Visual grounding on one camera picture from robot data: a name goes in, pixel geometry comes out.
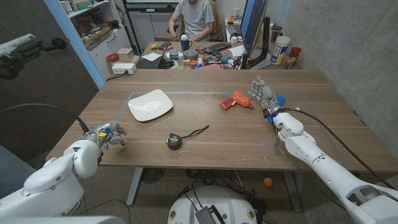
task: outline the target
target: cardboard box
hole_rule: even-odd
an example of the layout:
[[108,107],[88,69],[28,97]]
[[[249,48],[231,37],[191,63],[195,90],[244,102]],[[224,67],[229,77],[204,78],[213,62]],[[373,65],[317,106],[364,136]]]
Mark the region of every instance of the cardboard box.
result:
[[130,62],[134,57],[132,49],[120,49],[120,51],[118,51],[118,55],[119,60],[122,62]]
[[99,33],[93,34],[88,40],[83,40],[86,48],[91,50],[111,35],[111,28],[104,27]]

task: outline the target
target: tape measure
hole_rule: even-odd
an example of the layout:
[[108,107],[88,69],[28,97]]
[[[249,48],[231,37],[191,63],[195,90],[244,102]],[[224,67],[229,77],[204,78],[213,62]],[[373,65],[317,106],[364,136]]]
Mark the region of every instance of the tape measure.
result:
[[167,137],[166,144],[167,144],[167,146],[169,147],[169,149],[171,149],[171,150],[177,150],[177,149],[179,149],[179,148],[181,147],[181,145],[182,145],[182,139],[189,138],[189,137],[195,136],[195,135],[197,135],[197,134],[200,134],[200,133],[202,133],[204,130],[206,130],[208,127],[209,127],[209,126],[206,126],[206,127],[202,128],[202,129],[195,130],[195,131],[193,131],[191,134],[189,134],[189,135],[187,135],[187,136],[183,136],[183,137],[180,137],[179,135],[170,133],[169,136]]
[[198,58],[198,52],[196,50],[186,50],[183,53],[184,59],[196,60]]

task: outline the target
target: computer monitor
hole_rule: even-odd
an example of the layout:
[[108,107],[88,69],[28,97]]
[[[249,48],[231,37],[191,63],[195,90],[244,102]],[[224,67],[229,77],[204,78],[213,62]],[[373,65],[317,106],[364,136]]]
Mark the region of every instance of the computer monitor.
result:
[[266,0],[246,1],[241,24],[241,34],[244,50],[248,54],[248,57],[251,57],[253,53],[257,36],[259,35],[264,15],[266,14],[267,3],[268,1]]

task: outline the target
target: keyboard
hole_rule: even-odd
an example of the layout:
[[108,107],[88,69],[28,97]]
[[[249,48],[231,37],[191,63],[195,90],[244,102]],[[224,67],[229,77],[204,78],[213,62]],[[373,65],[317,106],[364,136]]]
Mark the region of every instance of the keyboard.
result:
[[234,25],[234,29],[237,33],[241,33],[241,25]]
[[220,51],[220,50],[227,49],[228,47],[231,47],[231,46],[227,42],[221,42],[219,44],[215,44],[210,47],[207,47],[205,49],[205,52],[206,52],[206,54],[211,54],[214,50]]
[[158,57],[157,59],[153,60],[146,60],[144,58],[140,58],[139,62],[137,63],[137,69],[157,69],[159,67],[160,61],[162,57]]

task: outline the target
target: black tape measure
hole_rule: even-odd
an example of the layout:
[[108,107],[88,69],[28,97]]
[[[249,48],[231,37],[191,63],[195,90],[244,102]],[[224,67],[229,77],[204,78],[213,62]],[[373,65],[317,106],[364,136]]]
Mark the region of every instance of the black tape measure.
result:
[[206,130],[208,127],[209,127],[209,126],[206,126],[206,127],[202,128],[202,129],[195,130],[195,131],[193,131],[191,134],[189,134],[189,135],[187,135],[187,136],[183,136],[183,137],[180,137],[179,135],[170,133],[169,136],[168,136],[168,138],[167,138],[166,144],[167,144],[167,146],[169,147],[169,149],[171,149],[171,150],[177,150],[177,149],[179,149],[179,148],[181,147],[181,145],[182,145],[182,139],[189,138],[189,137],[195,136],[195,135],[197,135],[197,134],[200,134],[200,133],[202,133],[204,130]]

